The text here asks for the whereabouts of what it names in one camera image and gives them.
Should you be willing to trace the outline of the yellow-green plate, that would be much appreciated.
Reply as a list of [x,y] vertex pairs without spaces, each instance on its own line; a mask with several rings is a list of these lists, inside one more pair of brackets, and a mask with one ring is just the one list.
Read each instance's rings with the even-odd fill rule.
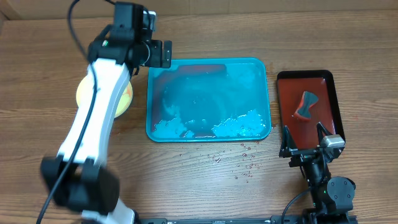
[[[89,89],[88,77],[85,77],[79,83],[78,88],[76,90],[76,103],[78,106],[80,106],[80,101],[83,95],[88,91],[88,89]],[[118,107],[116,109],[115,118],[121,116],[129,108],[133,99],[133,95],[134,95],[133,87],[131,85],[131,82],[129,82],[121,96],[121,99],[119,100]]]

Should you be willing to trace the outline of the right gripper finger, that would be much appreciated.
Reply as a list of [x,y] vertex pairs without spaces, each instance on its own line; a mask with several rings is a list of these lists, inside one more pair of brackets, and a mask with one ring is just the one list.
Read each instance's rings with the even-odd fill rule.
[[283,127],[282,131],[282,143],[280,146],[279,156],[280,157],[292,157],[296,155],[298,148],[293,140],[293,137],[287,126]]
[[329,132],[329,130],[327,130],[326,127],[324,127],[324,125],[322,125],[321,122],[317,123],[317,136],[318,139],[323,139],[325,136],[330,136],[331,132]]

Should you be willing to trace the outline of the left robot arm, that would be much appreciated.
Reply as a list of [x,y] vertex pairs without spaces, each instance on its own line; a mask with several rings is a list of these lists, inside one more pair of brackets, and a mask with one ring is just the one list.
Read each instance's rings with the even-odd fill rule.
[[152,38],[156,13],[131,2],[113,6],[113,23],[80,50],[90,89],[57,155],[40,164],[47,202],[81,213],[85,223],[139,223],[120,199],[119,179],[106,168],[110,132],[131,77],[141,67],[171,66],[171,41]]

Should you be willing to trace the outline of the red black sponge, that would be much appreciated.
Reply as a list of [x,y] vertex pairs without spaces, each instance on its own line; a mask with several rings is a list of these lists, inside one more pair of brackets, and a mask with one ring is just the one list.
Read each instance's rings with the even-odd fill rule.
[[304,91],[298,104],[293,117],[302,120],[302,121],[310,121],[311,114],[310,108],[314,106],[318,102],[318,96],[312,92]]

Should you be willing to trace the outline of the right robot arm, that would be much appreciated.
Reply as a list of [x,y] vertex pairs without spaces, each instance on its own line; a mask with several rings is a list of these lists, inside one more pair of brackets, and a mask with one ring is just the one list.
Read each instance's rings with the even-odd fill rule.
[[[308,189],[295,196],[284,208],[277,223],[357,223],[348,212],[353,209],[356,184],[347,177],[332,177],[328,163],[338,158],[345,148],[345,140],[332,134],[321,123],[317,124],[318,145],[315,148],[299,149],[287,126],[282,132],[279,157],[289,158],[290,167],[299,167]],[[313,208],[302,214],[287,218],[288,209],[300,198],[310,194]]]

